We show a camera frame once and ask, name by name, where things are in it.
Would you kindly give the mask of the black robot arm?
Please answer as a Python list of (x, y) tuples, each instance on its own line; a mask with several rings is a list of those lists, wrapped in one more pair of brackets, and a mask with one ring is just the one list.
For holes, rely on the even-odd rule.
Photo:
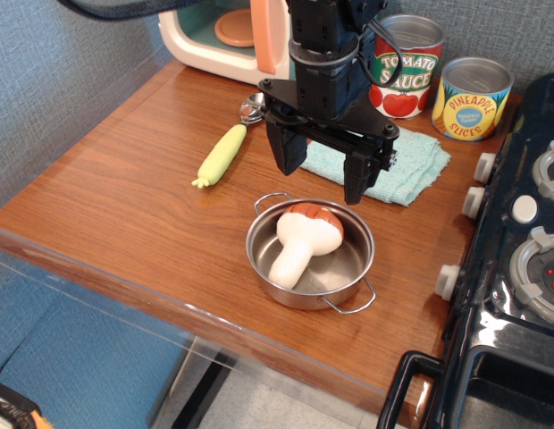
[(315, 140), (344, 154), (344, 198), (360, 202), (380, 171), (395, 161), (399, 129), (369, 100), (375, 43), (401, 53), (377, 20), (383, 1), (290, 1), (294, 80), (261, 80), (264, 119), (273, 157), (290, 175)]

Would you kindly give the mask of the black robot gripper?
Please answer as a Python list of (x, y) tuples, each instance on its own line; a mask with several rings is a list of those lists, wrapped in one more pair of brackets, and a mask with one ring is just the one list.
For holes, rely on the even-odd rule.
[(395, 162), (398, 128), (369, 100), (375, 41), (353, 38), (337, 51), (312, 51), (290, 42), (292, 80), (264, 79), (267, 138), (278, 169), (294, 173), (306, 160), (309, 140), (341, 152), (344, 198), (359, 204), (380, 170)]

